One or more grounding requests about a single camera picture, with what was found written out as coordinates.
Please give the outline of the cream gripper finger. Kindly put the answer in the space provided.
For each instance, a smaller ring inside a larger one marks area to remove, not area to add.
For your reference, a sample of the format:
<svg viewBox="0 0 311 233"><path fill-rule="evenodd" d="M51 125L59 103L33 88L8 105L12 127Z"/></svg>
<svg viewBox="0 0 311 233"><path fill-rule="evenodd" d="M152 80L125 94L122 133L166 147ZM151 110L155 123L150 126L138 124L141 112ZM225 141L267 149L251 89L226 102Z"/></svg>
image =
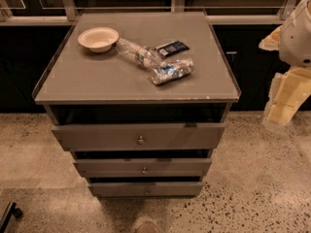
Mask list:
<svg viewBox="0 0 311 233"><path fill-rule="evenodd" d="M269 51L278 50L281 29L282 29L281 26L277 27L268 36L262 39L259 43L259 48L262 50L269 50Z"/></svg>

